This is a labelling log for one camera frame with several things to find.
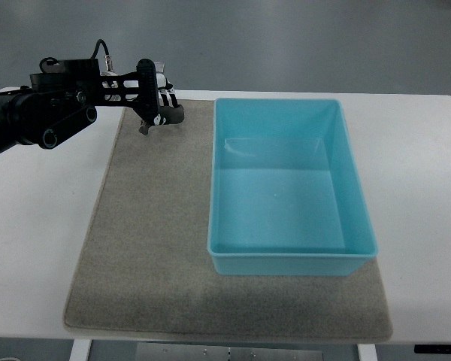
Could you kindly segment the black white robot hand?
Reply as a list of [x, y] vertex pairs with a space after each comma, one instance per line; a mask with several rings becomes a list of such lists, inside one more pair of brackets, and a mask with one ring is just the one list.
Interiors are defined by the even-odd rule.
[[104, 94], [105, 103], [131, 108], [141, 120], [153, 120], [160, 106], [176, 108], [180, 105], [174, 85], [164, 73], [135, 71], [119, 75], [104, 71], [101, 76], [102, 87], [111, 91]]

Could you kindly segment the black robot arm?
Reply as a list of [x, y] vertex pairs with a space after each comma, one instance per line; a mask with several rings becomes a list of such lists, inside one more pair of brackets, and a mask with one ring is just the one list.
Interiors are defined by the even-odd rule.
[[156, 68], [149, 59], [135, 71], [113, 73], [110, 54], [101, 71], [96, 55], [85, 59], [46, 57], [29, 86], [0, 92], [0, 154], [15, 145], [53, 149], [98, 118], [98, 106], [133, 109], [145, 126], [166, 124], [159, 110]]

